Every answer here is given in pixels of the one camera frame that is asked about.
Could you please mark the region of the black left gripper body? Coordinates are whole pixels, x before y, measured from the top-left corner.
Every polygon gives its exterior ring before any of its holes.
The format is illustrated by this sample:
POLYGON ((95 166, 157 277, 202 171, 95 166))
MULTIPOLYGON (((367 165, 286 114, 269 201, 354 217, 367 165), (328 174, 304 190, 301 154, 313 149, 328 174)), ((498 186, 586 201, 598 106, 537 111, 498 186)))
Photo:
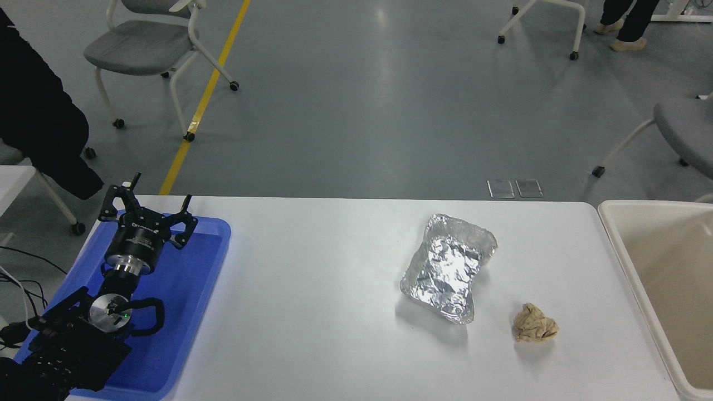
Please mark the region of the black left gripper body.
POLYGON ((105 252, 105 261, 112 264, 120 256, 132 256, 145 265, 156 265, 166 241, 165 232, 156 226, 156 221, 122 215, 105 252))

